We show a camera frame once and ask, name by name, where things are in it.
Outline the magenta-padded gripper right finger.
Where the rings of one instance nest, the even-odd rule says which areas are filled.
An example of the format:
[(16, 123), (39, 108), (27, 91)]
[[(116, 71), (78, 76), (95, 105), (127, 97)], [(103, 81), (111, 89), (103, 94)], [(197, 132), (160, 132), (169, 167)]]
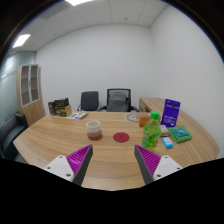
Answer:
[(170, 156), (159, 156), (139, 145), (135, 145), (134, 155), (145, 184), (160, 180), (182, 169)]

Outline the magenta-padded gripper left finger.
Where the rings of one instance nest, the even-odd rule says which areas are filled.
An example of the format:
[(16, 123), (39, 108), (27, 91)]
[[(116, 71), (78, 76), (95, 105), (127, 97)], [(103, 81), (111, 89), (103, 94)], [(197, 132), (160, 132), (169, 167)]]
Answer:
[(93, 145), (90, 144), (68, 156), (57, 156), (44, 170), (81, 186), (92, 155)]

